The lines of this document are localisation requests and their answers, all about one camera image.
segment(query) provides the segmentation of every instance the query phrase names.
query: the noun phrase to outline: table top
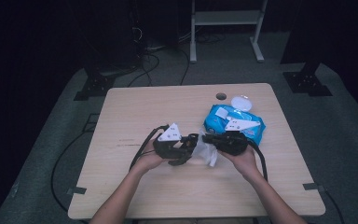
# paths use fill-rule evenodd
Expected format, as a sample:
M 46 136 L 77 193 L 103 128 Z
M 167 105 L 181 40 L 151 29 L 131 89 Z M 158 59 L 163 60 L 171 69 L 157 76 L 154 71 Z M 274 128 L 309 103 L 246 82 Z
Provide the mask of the table top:
M 224 93 L 226 100 L 216 99 Z M 225 84 L 111 89 L 92 137 L 68 216 L 91 218 L 127 174 L 140 145 L 158 126 L 176 123 L 181 135 L 204 130 L 212 105 L 229 105 L 236 95 L 253 103 L 251 113 L 267 128 L 260 149 L 266 159 L 268 182 L 301 216 L 325 211 L 278 100 L 269 84 Z M 256 157 L 257 166 L 261 164 Z M 149 171 L 131 201 L 128 218 L 260 217 L 266 216 L 252 186 L 232 163 L 218 155 L 215 167 L 201 158 L 181 166 L 163 163 Z

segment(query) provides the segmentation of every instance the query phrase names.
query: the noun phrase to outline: white round object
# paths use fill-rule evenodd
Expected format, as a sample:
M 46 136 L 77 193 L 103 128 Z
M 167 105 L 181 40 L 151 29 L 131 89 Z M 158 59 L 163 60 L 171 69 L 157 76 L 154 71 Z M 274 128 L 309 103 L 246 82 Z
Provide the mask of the white round object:
M 231 100 L 232 107 L 247 112 L 252 108 L 252 102 L 246 96 L 234 96 Z

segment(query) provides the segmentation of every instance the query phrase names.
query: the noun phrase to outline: blue package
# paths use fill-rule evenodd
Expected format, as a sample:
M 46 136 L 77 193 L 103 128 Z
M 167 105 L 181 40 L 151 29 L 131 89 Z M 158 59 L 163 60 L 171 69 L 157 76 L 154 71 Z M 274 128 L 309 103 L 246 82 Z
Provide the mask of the blue package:
M 266 125 L 264 124 L 263 120 L 256 115 L 253 115 L 249 112 L 243 112 L 230 105 L 212 106 L 209 115 L 205 118 L 204 121 L 205 131 L 207 133 L 222 134 L 226 132 L 225 127 L 228 124 L 229 120 L 216 115 L 220 108 L 225 109 L 228 112 L 227 117 L 232 117 L 234 119 L 259 121 L 259 126 L 242 130 L 241 133 L 243 133 L 246 137 L 254 140 L 258 145 L 260 145 L 261 138 L 263 137 L 263 131 L 266 129 Z

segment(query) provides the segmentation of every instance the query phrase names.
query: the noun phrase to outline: white shelf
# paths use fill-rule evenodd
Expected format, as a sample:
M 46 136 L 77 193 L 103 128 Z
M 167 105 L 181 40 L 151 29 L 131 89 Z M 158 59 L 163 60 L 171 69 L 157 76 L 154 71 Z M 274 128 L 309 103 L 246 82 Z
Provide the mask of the white shelf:
M 260 11 L 198 11 L 195 14 L 195 25 L 240 25 L 257 24 Z

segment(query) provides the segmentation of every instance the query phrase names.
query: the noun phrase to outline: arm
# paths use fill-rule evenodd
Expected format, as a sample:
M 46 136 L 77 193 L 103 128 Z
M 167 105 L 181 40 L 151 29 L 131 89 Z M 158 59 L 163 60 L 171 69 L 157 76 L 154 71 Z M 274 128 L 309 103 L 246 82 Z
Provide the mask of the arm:
M 273 223 L 306 223 L 260 174 L 252 147 L 248 146 L 239 156 L 231 156 L 222 151 L 219 153 L 232 161 L 243 178 L 252 185 Z
M 150 141 L 144 152 L 153 151 L 153 144 Z M 133 195 L 138 188 L 139 182 L 147 171 L 156 168 L 164 161 L 155 152 L 143 155 L 124 177 L 115 192 L 101 205 L 90 221 L 94 223 L 122 223 L 127 214 Z

